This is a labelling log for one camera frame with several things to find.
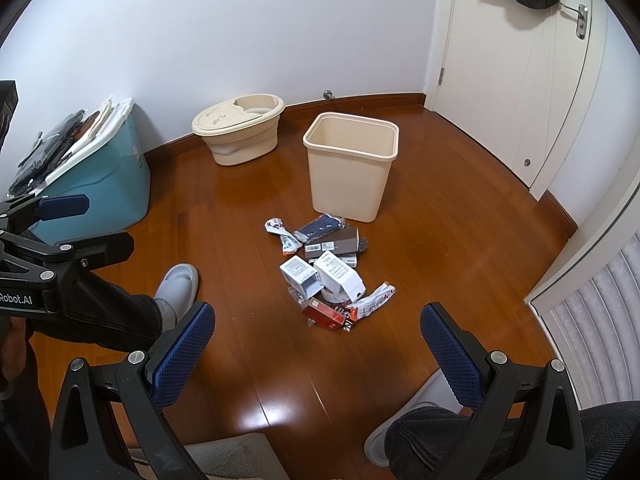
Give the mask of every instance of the beige trash bin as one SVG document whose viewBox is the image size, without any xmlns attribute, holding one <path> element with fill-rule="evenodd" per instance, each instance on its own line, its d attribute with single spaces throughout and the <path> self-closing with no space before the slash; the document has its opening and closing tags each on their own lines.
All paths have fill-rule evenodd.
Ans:
<svg viewBox="0 0 640 480">
<path fill-rule="evenodd" d="M 276 147 L 283 110 L 284 101 L 275 95 L 245 95 L 200 112 L 191 127 L 218 164 L 234 166 Z"/>
<path fill-rule="evenodd" d="M 388 121 L 334 112 L 318 115 L 303 137 L 314 209 L 361 222 L 375 220 L 391 163 L 398 156 L 398 133 Z"/>
</svg>

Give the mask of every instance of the black pants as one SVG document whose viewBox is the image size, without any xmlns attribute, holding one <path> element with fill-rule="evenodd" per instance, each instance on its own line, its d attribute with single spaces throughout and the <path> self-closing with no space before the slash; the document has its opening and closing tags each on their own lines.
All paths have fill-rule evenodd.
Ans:
<svg viewBox="0 0 640 480">
<path fill-rule="evenodd" d="M 600 480 L 611 469 L 640 425 L 640 402 L 604 404 L 580 412 L 587 459 L 587 480 Z M 464 431 L 468 417 L 444 408 L 419 408 L 396 420 L 386 432 L 389 468 L 398 480 L 427 479 Z M 507 420 L 482 470 L 480 479 L 493 478 L 518 421 Z"/>
<path fill-rule="evenodd" d="M 132 296 L 91 273 L 63 299 L 65 317 L 28 322 L 27 340 L 35 330 L 64 341 L 131 352 L 148 350 L 162 330 L 161 314 L 152 298 Z M 14 394 L 0 401 L 0 478 L 48 478 L 49 441 L 49 416 L 38 389 L 35 355 L 28 344 L 27 365 L 14 381 Z"/>
</svg>

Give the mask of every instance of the pile of trash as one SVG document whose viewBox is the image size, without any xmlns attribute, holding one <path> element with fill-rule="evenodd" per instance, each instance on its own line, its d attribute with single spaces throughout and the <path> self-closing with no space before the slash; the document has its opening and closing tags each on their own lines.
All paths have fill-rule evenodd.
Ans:
<svg viewBox="0 0 640 480">
<path fill-rule="evenodd" d="M 108 99 L 87 118 L 84 118 L 85 110 L 78 110 L 48 134 L 39 132 L 33 146 L 18 163 L 18 172 L 9 188 L 8 197 L 30 192 L 37 194 L 39 187 L 46 187 L 46 178 L 95 139 L 112 111 L 113 103 Z"/>
<path fill-rule="evenodd" d="M 318 323 L 328 330 L 349 331 L 396 291 L 385 282 L 364 296 L 365 285 L 354 268 L 358 256 L 368 248 L 367 239 L 360 238 L 358 228 L 343 218 L 323 214 L 293 234 L 280 218 L 268 220 L 264 227 L 280 236 L 282 253 L 292 256 L 280 270 L 309 325 Z"/>
</svg>

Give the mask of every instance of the white box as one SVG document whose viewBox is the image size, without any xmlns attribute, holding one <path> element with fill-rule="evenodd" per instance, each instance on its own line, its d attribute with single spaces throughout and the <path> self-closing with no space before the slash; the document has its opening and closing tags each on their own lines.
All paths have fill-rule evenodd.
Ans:
<svg viewBox="0 0 640 480">
<path fill-rule="evenodd" d="M 344 292 L 351 301 L 356 301 L 365 290 L 358 273 L 335 254 L 325 251 L 314 263 L 320 280 L 334 294 Z"/>
<path fill-rule="evenodd" d="M 338 256 L 338 258 L 344 261 L 348 266 L 353 267 L 353 269 L 355 269 L 358 265 L 358 257 L 356 256 L 356 253 L 341 254 L 340 256 Z M 316 263 L 316 261 L 318 261 L 317 258 L 311 258 L 309 260 L 309 265 L 313 265 L 314 263 Z"/>
<path fill-rule="evenodd" d="M 287 280 L 300 294 L 309 299 L 322 289 L 318 272 L 299 256 L 294 256 L 280 266 Z"/>
</svg>

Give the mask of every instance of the slipper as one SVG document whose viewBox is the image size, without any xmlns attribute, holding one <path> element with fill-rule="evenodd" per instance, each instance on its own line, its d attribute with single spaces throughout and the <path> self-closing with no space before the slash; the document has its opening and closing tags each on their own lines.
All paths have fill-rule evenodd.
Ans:
<svg viewBox="0 0 640 480">
<path fill-rule="evenodd" d="M 169 269 L 162 279 L 155 299 L 171 306 L 177 324 L 193 305 L 197 292 L 198 270 L 190 264 L 178 264 Z"/>
</svg>

